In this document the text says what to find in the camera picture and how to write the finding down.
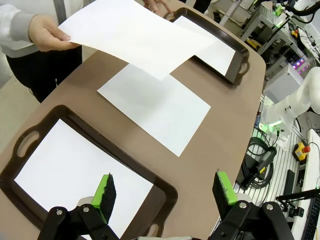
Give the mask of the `person's left hand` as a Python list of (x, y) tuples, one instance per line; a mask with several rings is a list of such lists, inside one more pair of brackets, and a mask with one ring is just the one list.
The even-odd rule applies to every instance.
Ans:
[(164, 6), (169, 14), (173, 13), (173, 11), (169, 7), (167, 0), (143, 0), (143, 4), (145, 8), (156, 14), (160, 12), (158, 5)]

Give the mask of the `person's right hand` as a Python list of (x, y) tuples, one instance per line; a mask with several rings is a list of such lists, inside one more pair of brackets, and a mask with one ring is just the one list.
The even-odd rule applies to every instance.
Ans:
[(70, 42), (71, 37), (58, 28), (55, 21), (46, 15), (35, 15), (28, 27), (28, 37), (39, 51), (65, 51), (79, 47)]

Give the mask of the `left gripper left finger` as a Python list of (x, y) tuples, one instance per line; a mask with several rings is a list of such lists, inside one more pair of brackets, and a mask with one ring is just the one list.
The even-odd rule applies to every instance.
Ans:
[(109, 226), (116, 201), (113, 176), (103, 175), (90, 203), (68, 211), (62, 206), (53, 207), (47, 214), (39, 240), (77, 240), (88, 235), (92, 240), (118, 240)]

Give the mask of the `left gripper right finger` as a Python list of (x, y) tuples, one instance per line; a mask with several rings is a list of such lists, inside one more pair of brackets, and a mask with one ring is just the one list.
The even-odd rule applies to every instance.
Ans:
[(257, 206), (239, 200), (224, 171), (214, 176), (212, 192), (221, 223), (209, 236), (211, 240), (236, 240), (240, 233), (254, 240), (293, 240), (294, 236), (280, 206), (273, 201)]

